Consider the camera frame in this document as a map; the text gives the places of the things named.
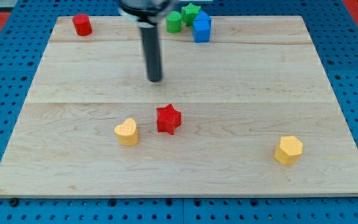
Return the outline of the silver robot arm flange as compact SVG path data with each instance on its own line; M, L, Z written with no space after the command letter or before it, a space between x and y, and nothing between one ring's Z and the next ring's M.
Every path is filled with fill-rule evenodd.
M118 0L121 16L139 27L155 27L177 5L177 0Z

